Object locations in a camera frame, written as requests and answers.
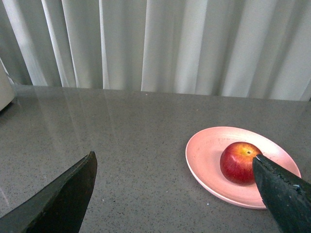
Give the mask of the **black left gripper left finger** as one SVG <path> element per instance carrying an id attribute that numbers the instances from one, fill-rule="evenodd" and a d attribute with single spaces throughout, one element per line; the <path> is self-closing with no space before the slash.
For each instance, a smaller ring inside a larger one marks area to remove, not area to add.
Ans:
<path id="1" fill-rule="evenodd" d="M 2 233 L 77 233 L 91 199 L 97 158 L 91 151 L 0 219 Z"/>

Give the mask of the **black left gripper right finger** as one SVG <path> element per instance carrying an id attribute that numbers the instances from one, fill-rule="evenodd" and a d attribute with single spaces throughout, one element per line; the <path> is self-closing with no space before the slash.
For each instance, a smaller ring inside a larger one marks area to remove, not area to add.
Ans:
<path id="1" fill-rule="evenodd" d="M 280 232 L 311 231 L 311 184 L 264 155 L 252 162 L 255 183 Z"/>

